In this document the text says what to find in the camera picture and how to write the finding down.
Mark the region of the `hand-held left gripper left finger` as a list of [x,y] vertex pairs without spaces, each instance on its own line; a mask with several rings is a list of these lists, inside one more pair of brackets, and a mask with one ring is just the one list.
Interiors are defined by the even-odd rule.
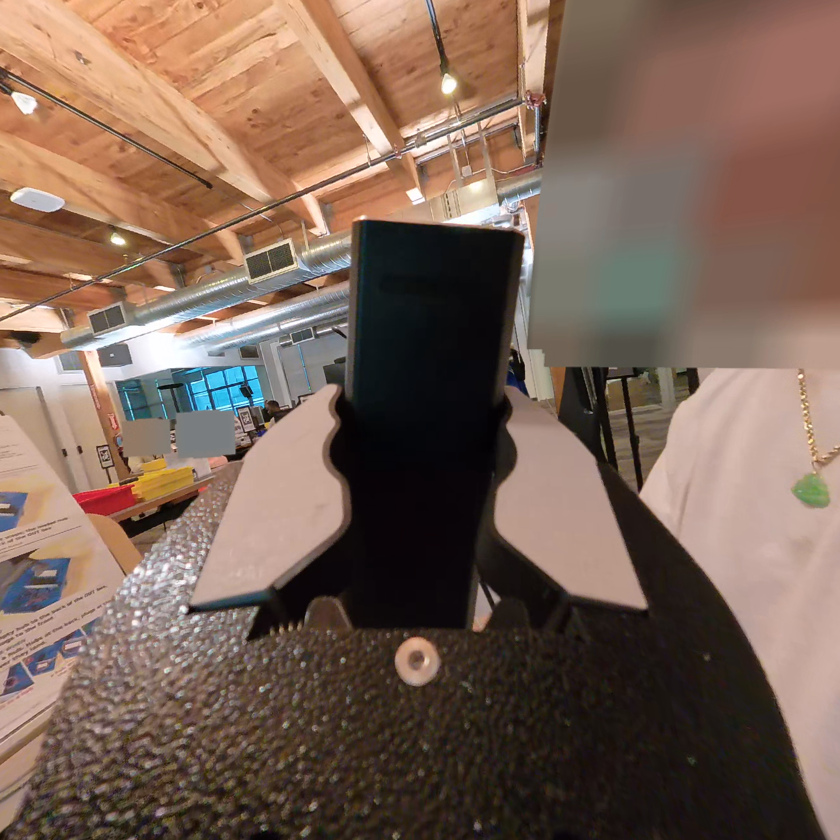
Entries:
[[244,458],[193,590],[192,612],[265,602],[346,533],[350,484],[330,452],[341,396],[340,385],[325,385]]

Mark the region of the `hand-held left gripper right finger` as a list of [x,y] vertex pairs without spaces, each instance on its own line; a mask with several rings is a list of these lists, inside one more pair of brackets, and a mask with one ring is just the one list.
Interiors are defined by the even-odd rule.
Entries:
[[598,462],[513,387],[488,504],[485,581],[523,604],[533,627],[559,627],[574,606],[646,614]]

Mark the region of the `black multi-port usb hub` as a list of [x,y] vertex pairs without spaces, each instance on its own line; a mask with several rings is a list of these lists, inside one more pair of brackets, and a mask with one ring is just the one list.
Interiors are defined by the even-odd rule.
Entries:
[[465,628],[524,238],[365,219],[352,246],[342,419],[352,620]]

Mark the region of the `grey top table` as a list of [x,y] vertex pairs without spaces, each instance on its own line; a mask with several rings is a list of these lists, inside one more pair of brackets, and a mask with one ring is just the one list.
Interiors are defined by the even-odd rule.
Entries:
[[169,513],[178,509],[183,511],[195,498],[215,482],[216,476],[210,475],[193,482],[189,487],[179,488],[162,496],[140,501],[131,507],[108,514],[111,520],[122,523],[147,518],[158,513]]

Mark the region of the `small yellow bin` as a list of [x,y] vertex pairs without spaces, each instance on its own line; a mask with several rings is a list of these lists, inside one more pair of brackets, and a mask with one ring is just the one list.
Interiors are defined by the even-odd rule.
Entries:
[[136,503],[142,503],[188,488],[194,481],[193,467],[167,467],[144,472],[131,483],[130,488]]

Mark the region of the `black tripod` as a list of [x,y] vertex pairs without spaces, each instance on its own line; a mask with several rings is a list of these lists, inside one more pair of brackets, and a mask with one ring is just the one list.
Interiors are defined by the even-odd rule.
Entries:
[[620,382],[635,480],[637,489],[641,490],[644,483],[642,459],[628,382],[638,378],[643,369],[567,367],[564,372],[559,421],[580,439],[596,462],[609,464],[614,470],[618,470],[618,462],[607,405],[607,385]]

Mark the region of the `instruction sheet on wooden stand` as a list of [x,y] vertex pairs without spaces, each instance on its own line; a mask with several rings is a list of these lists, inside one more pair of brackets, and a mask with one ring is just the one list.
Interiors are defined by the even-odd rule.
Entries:
[[[120,525],[99,515],[87,516],[92,528],[120,569],[122,578],[140,562],[141,555]],[[2,741],[2,825],[9,824],[23,799],[34,771],[40,746],[46,735],[57,698],[30,716],[8,739]]]

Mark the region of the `red plastic bin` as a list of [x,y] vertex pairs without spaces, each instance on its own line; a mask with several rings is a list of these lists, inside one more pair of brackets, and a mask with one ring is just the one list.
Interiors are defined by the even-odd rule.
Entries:
[[108,517],[113,513],[132,508],[137,500],[132,485],[109,486],[73,494],[79,507],[89,515]]

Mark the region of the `printed instruction sheet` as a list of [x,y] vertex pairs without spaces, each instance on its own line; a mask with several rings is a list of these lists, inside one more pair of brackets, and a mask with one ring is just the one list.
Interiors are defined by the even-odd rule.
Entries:
[[44,456],[1,418],[1,737],[56,702],[125,577]]

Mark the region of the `white ceiling disc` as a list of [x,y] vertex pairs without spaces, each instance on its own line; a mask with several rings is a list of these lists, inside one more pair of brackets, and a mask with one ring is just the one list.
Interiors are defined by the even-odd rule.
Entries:
[[44,214],[55,213],[66,204],[66,200],[61,196],[28,186],[19,187],[11,192],[9,200],[15,205]]

